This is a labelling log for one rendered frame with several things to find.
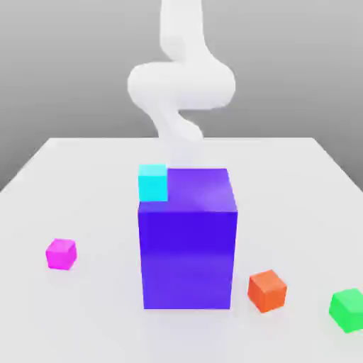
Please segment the large purple box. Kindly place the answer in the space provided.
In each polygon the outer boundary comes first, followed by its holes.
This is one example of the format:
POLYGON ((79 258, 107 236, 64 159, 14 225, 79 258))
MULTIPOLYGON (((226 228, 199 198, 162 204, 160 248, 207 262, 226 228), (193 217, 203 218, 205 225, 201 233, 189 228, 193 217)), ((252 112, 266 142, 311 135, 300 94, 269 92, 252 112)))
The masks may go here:
POLYGON ((225 168, 169 169, 166 201, 138 207, 146 309, 228 309, 238 225, 225 168))

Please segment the small green cube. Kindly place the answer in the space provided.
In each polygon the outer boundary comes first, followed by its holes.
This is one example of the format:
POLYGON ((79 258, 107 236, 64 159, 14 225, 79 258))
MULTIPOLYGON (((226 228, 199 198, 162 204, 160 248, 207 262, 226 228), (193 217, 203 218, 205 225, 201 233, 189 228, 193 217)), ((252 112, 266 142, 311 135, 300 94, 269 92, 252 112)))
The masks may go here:
POLYGON ((335 292, 329 314, 345 333, 363 330, 363 293, 357 288, 335 292))

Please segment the small orange cube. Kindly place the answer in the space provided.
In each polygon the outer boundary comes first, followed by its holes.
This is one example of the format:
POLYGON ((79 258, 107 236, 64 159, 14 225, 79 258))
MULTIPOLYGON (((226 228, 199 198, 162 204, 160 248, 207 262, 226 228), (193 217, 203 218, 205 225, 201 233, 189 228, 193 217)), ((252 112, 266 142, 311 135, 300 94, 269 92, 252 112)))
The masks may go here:
POLYGON ((249 278, 247 295, 261 313, 280 308, 285 304, 287 285, 270 269, 249 278))

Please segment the small cyan cube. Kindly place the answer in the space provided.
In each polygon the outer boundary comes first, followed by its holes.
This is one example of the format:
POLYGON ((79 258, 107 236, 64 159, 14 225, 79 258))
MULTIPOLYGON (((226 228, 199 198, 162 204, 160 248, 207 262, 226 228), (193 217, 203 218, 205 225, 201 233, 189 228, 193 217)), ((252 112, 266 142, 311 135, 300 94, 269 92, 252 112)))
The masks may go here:
POLYGON ((139 201, 167 201, 167 166, 140 164, 138 169, 139 201))

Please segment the small magenta cube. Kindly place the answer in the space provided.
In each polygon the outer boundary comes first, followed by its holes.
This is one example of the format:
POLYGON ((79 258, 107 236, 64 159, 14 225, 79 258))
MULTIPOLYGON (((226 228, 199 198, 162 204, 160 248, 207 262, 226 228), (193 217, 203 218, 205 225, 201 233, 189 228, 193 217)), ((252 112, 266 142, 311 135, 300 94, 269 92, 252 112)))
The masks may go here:
POLYGON ((54 239, 45 251, 50 269, 70 270, 77 259, 76 242, 67 239, 54 239))

